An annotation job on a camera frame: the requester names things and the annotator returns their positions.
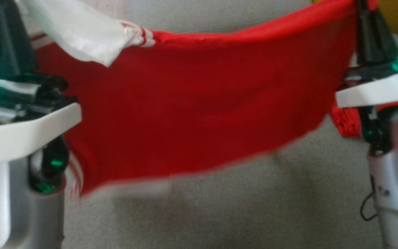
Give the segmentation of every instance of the red garment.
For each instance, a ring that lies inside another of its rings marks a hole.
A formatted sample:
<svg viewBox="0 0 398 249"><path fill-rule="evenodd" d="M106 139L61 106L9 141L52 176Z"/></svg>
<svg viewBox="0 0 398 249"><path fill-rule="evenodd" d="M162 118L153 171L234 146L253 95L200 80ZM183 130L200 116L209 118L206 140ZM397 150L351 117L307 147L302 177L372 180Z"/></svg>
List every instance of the red garment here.
<svg viewBox="0 0 398 249"><path fill-rule="evenodd" d="M66 133L82 194L213 170L316 129L349 65L355 12L355 0L327 0L232 34L153 31L153 46L109 68L38 50L41 71L65 77L82 105Z"/></svg>
<svg viewBox="0 0 398 249"><path fill-rule="evenodd" d="M398 102L381 104L377 107L377 111L394 105L398 105ZM339 108L337 104L334 103L330 110L330 116L342 137L362 136L362 123L360 121L359 112L356 108Z"/></svg>

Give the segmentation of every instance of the white cloth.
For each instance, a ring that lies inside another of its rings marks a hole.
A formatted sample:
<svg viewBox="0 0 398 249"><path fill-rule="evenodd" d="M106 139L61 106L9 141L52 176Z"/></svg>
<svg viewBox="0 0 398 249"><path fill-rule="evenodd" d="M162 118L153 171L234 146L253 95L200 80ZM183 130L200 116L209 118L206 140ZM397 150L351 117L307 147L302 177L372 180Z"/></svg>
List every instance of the white cloth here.
<svg viewBox="0 0 398 249"><path fill-rule="evenodd" d="M79 0L17 0L21 13L33 19L72 57L110 66L125 47L139 45L139 29L123 25Z"/></svg>

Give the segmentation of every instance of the green light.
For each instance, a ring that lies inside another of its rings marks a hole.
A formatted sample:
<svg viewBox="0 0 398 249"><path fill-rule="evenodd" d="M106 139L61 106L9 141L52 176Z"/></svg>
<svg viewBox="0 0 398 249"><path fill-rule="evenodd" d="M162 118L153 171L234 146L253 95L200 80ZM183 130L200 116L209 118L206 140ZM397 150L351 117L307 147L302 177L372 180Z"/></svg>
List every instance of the green light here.
<svg viewBox="0 0 398 249"><path fill-rule="evenodd" d="M62 165L64 164L64 162L63 162L62 160L56 160L56 159L55 159L55 160L52 160L51 164L52 164L53 168L59 169L59 168L62 167Z"/></svg>
<svg viewBox="0 0 398 249"><path fill-rule="evenodd" d="M54 188L52 186L50 186L49 184L46 183L38 183L36 185L36 188L41 191L41 193L43 194L51 194L54 190Z"/></svg>

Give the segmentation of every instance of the gray surface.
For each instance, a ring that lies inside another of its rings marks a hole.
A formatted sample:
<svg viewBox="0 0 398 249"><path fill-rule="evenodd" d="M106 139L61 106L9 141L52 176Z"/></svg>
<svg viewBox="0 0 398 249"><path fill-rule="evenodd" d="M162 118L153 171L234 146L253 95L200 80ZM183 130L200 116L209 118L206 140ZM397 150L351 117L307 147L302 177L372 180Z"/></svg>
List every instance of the gray surface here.
<svg viewBox="0 0 398 249"><path fill-rule="evenodd" d="M231 31L310 4L85 1L111 16L178 32ZM367 149L341 138L326 120L277 157L180 180L168 197L68 201L64 249L380 249L377 222L363 222L358 213L370 191Z"/></svg>
<svg viewBox="0 0 398 249"><path fill-rule="evenodd" d="M83 0L151 29L224 32L253 26L311 5L311 0Z"/></svg>

